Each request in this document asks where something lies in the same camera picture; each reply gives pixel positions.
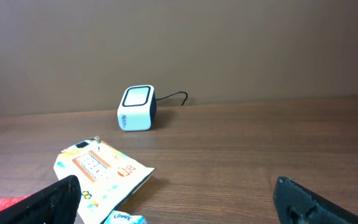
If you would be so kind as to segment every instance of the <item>white speaker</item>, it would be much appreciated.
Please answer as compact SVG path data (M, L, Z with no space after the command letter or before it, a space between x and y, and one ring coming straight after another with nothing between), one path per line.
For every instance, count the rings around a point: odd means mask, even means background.
M131 86L125 90L117 118L123 131L146 131L152 126L157 103L151 85Z

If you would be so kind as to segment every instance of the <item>blue and white package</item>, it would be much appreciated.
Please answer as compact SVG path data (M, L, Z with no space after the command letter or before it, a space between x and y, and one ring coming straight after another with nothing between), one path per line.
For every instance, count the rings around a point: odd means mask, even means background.
M113 210L103 224L147 224L147 222L141 215L130 215Z

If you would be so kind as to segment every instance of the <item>wood grain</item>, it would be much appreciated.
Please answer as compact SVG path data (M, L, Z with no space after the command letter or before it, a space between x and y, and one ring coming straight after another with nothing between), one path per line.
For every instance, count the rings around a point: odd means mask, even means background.
M280 175L358 215L358 97L159 108L133 133L116 111L0 118L0 198L56 182L58 153L96 135L157 168L121 207L149 223L278 223Z

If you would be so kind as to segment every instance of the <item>power cord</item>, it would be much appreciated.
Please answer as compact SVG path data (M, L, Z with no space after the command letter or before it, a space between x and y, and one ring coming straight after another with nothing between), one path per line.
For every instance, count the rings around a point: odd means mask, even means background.
M185 104L185 102L186 102L186 100L187 100L187 92L185 92L185 91L179 91L179 92L177 92L177 93L174 93L174 94L171 94L171 95L169 95L169 96L166 96L166 97L163 97L163 98L158 98L158 99L156 99L156 100L163 100L163 99L165 99L165 98L168 98L168 97L170 97L170 96L173 96L173 95L176 95L176 94L179 94L179 93L184 93L185 95L186 95L186 98L183 100L183 102L181 103L181 105L183 106L184 104Z

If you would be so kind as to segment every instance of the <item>printed logo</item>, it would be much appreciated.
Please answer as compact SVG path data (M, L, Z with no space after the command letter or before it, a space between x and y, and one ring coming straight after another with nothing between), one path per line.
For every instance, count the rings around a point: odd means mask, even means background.
M128 165L128 166L125 166L125 168L124 167L119 167L117 173L121 177L126 177L129 174L133 173L135 170L136 170L135 167L133 167L132 165Z
M92 150L74 158L73 162L92 182L97 181L111 168L110 164Z
M116 218L124 218L124 219L130 221L132 217L130 215L117 214L117 215L114 215L114 219L116 219Z
M82 192L82 195L84 196L85 199L91 199L92 195L90 194L89 191L85 190Z
M93 201L93 202L92 202L92 205L94 205L96 208L99 207L99 204L98 204L96 201Z
M121 115L121 118L122 118L122 125L125 128L127 126L127 116Z

